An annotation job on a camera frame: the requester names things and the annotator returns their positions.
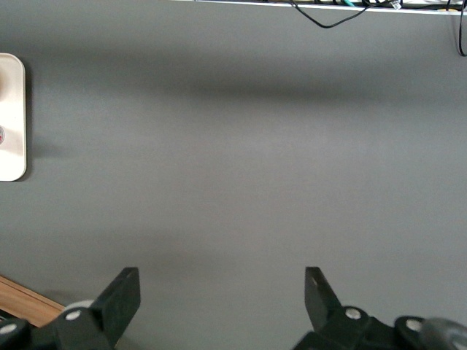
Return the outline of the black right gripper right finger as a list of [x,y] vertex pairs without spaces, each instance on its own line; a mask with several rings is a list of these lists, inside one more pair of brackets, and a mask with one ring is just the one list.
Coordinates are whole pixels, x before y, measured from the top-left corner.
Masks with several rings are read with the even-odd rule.
[[304,302],[312,324],[294,349],[425,349],[422,317],[400,316],[386,325],[356,306],[343,306],[318,267],[304,274]]

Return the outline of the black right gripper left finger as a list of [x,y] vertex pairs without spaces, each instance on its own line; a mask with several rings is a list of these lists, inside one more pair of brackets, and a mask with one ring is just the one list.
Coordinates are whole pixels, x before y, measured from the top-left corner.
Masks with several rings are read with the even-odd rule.
[[41,327],[1,321],[2,349],[114,349],[141,303],[139,269],[126,267],[95,300],[72,303]]

